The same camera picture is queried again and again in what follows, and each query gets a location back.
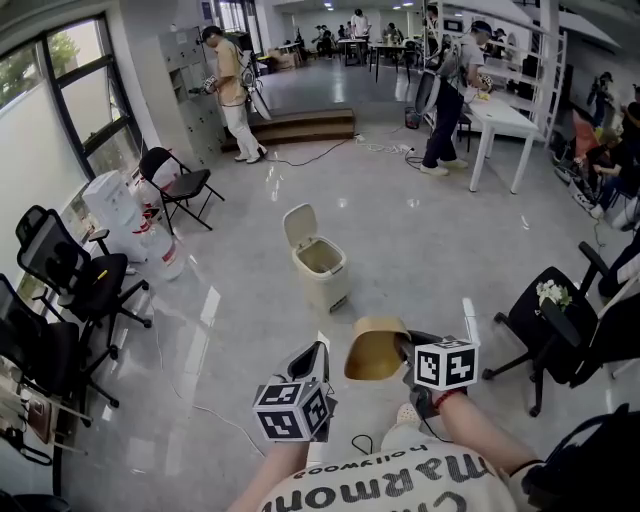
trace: shirt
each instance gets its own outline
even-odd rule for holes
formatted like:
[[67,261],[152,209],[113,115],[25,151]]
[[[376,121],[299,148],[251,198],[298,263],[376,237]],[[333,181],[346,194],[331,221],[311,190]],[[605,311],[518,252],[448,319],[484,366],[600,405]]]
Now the shirt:
[[454,88],[458,89],[458,92],[462,96],[464,96],[464,93],[467,92],[465,83],[469,74],[469,66],[484,66],[484,55],[482,54],[482,50],[478,46],[478,43],[476,43],[476,40],[470,34],[467,34],[466,36],[460,38],[459,44],[459,67],[463,69],[462,73],[464,73],[464,81],[461,80],[460,73],[454,73],[451,77],[448,78],[448,82]]
[[369,35],[369,18],[362,16],[351,16],[351,27],[356,37]]
[[[592,166],[598,162],[607,151],[607,146],[602,145],[587,152],[587,159]],[[622,141],[615,148],[609,149],[609,160],[611,166],[620,166],[620,178],[624,181],[625,192],[635,194],[640,185],[640,169],[633,165],[633,155],[629,146]]]
[[307,468],[278,484],[257,512],[534,510],[521,484],[530,469],[507,478],[468,448],[428,443]]
[[[630,103],[627,108],[629,110],[629,114],[631,114],[635,119],[640,119],[640,103],[634,101],[633,103]],[[623,139],[640,140],[640,128],[633,124],[627,116],[624,116],[624,119],[622,120],[622,128],[624,129],[624,132],[622,133]]]
[[231,41],[223,38],[218,43],[218,46],[215,47],[215,52],[218,55],[218,78],[233,77],[218,89],[220,105],[223,107],[235,107],[244,104],[247,99],[247,93],[240,83],[240,73],[242,73],[242,66],[240,65],[241,50]]

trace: black folding chair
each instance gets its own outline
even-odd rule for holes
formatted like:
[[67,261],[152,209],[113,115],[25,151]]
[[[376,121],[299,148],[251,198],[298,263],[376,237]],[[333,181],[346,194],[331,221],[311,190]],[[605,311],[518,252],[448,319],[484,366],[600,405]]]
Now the black folding chair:
[[[176,162],[178,162],[178,165],[180,166],[180,176],[176,177],[176,179],[169,185],[169,187],[164,190],[156,185],[156,183],[153,181],[153,178],[156,175],[158,169],[167,160],[169,160],[169,158],[173,158]],[[204,207],[207,206],[207,202],[209,201],[211,194],[217,195],[223,201],[225,199],[215,190],[213,190],[209,185],[207,185],[207,180],[209,179],[209,176],[211,176],[211,171],[209,169],[192,171],[175,156],[173,156],[169,151],[164,148],[157,147],[150,149],[140,160],[140,173],[145,180],[151,183],[158,190],[158,192],[160,192],[162,206],[164,208],[165,215],[167,216],[167,222],[169,223],[169,229],[171,230],[172,235],[173,226],[171,225],[171,218],[176,213],[178,208],[181,208],[182,210],[187,212],[209,231],[212,230],[211,226],[200,219],[200,215],[202,214]],[[209,195],[202,205],[202,208],[200,208],[198,215],[194,215],[193,212],[188,209],[189,199],[193,199],[194,197],[198,196],[200,192],[202,192],[202,189],[205,187],[210,190]],[[181,201],[186,202],[186,208],[180,204]],[[169,215],[169,212],[167,210],[167,204],[169,203],[176,204],[176,208],[173,210],[171,215]]]

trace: tree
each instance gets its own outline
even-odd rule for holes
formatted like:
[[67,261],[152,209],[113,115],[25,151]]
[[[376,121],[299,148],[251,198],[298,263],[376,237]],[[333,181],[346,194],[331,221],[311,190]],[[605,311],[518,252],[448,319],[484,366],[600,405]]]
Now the tree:
[[[78,47],[66,32],[48,38],[51,61],[56,76],[66,72],[66,65],[78,54]],[[27,46],[0,61],[0,108],[32,89],[40,81],[38,58],[34,46]]]

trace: dark pants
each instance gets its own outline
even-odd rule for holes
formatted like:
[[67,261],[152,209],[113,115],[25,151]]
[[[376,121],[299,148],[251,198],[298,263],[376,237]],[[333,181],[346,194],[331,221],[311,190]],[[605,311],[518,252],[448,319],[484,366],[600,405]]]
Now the dark pants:
[[627,246],[622,254],[618,256],[618,259],[613,262],[609,275],[600,279],[598,283],[598,290],[603,297],[611,298],[622,288],[621,284],[618,284],[618,270],[620,267],[626,265],[632,258],[640,253],[640,231],[633,237],[631,245]]
[[438,166],[438,158],[449,162],[457,158],[456,150],[451,142],[458,120],[464,98],[450,84],[440,85],[440,93],[436,101],[438,120],[436,128],[427,142],[427,152],[422,160],[422,165],[433,169]]

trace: desk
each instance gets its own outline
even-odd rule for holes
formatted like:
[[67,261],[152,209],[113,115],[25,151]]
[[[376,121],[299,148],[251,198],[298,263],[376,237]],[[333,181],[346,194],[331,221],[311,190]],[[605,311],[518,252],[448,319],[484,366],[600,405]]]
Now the desk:
[[[386,44],[386,43],[369,43],[369,48],[371,50],[376,51],[376,83],[378,83],[378,69],[380,68],[380,50],[390,50],[393,52],[406,52],[406,53],[415,53],[413,50],[407,50],[401,44]],[[400,60],[400,56],[398,55],[396,58],[396,73],[398,72],[398,61]],[[373,55],[369,58],[369,72],[371,72],[371,63],[373,61]],[[407,66],[407,79],[411,82],[411,74],[409,73],[409,59],[407,59],[405,55],[404,62]]]
[[527,167],[527,162],[529,161],[531,146],[536,137],[540,136],[538,127],[498,98],[491,97],[489,101],[474,98],[474,100],[468,104],[468,107],[471,113],[482,123],[482,137],[480,138],[478,157],[476,158],[476,165],[473,169],[473,175],[471,176],[469,190],[475,192],[478,189],[478,181],[482,173],[484,159],[491,156],[493,138],[496,128],[498,128],[508,131],[509,135],[514,137],[526,139],[522,155],[520,156],[520,163],[518,164],[518,169],[516,170],[516,175],[511,185],[511,193],[517,194],[522,176]]
[[360,65],[364,62],[362,59],[362,46],[367,44],[366,39],[338,39],[336,42],[336,46],[338,46],[338,50],[340,49],[340,45],[344,47],[344,66],[355,66],[355,64],[349,64],[349,59],[347,58],[347,50],[349,49],[350,44],[355,44],[358,49],[358,62]]
[[278,46],[278,50],[280,50],[283,53],[297,52],[299,44],[300,43],[285,44],[284,46]]

